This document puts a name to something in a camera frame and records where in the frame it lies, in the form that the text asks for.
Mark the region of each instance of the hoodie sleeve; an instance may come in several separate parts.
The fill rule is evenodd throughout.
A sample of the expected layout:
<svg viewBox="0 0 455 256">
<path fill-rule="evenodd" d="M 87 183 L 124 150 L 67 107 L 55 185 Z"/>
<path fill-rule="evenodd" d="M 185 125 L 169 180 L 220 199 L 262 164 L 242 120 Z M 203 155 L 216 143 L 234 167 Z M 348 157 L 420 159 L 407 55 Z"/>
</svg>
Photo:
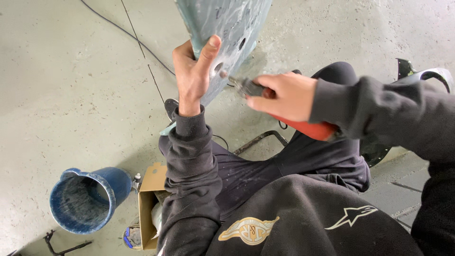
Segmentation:
<svg viewBox="0 0 455 256">
<path fill-rule="evenodd" d="M 203 255 L 220 223 L 215 197 L 222 188 L 217 159 L 212 154 L 212 129 L 201 114 L 181 117 L 174 112 L 176 128 L 169 133 L 162 230 L 158 251 L 162 255 Z"/>
<path fill-rule="evenodd" d="M 425 255 L 455 255 L 455 96 L 414 84 L 362 77 L 353 86 L 319 80 L 311 123 L 340 126 L 350 138 L 375 136 L 430 161 L 430 179 L 412 236 Z"/>
</svg>

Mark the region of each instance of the cardboard box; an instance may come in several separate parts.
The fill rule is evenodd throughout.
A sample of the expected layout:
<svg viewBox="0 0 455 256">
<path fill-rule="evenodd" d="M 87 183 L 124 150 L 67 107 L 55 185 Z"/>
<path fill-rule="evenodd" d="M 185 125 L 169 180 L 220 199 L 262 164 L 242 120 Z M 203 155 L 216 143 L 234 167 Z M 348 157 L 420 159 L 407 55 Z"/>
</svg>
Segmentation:
<svg viewBox="0 0 455 256">
<path fill-rule="evenodd" d="M 143 250 L 155 250 L 158 237 L 152 239 L 157 229 L 152 224 L 152 209 L 158 202 L 155 191 L 164 190 L 167 167 L 154 163 L 147 168 L 139 189 L 139 224 L 141 225 L 141 241 Z"/>
</svg>

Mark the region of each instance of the black pants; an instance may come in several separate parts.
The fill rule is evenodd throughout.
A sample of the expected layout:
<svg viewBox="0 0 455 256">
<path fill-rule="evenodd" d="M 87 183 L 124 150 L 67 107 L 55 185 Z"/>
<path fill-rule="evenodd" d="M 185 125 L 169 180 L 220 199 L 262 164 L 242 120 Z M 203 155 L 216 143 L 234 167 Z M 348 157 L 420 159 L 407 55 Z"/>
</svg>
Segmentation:
<svg viewBox="0 0 455 256">
<path fill-rule="evenodd" d="M 347 86 L 358 80 L 352 66 L 346 62 L 331 64 L 312 77 Z M 168 137 L 161 136 L 159 148 L 165 157 L 170 146 Z M 245 160 L 214 141 L 212 152 L 223 180 L 222 191 L 216 198 L 221 221 L 263 186 L 290 174 L 338 174 L 354 189 L 363 192 L 369 187 L 370 172 L 363 157 L 359 156 L 359 140 L 327 143 L 296 131 L 280 153 L 265 161 Z"/>
</svg>

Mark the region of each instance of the wrist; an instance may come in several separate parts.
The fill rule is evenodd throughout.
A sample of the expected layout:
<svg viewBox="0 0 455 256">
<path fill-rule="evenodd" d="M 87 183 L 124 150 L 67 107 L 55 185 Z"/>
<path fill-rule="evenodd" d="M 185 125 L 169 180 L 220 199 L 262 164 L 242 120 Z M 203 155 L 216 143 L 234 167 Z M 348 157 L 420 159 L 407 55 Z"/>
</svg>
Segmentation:
<svg viewBox="0 0 455 256">
<path fill-rule="evenodd" d="M 181 117 L 194 117 L 201 113 L 200 100 L 188 100 L 179 98 L 178 115 Z"/>
</svg>

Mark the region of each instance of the blue bucket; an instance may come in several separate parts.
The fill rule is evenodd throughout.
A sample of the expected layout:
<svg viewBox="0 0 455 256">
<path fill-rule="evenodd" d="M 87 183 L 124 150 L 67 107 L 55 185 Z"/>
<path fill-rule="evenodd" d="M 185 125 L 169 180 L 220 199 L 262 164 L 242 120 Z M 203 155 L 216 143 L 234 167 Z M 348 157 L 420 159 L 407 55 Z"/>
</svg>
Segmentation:
<svg viewBox="0 0 455 256">
<path fill-rule="evenodd" d="M 68 169 L 52 189 L 52 216 L 69 232 L 93 233 L 112 218 L 130 194 L 131 186 L 131 176 L 119 168 L 106 167 L 91 173 Z"/>
</svg>

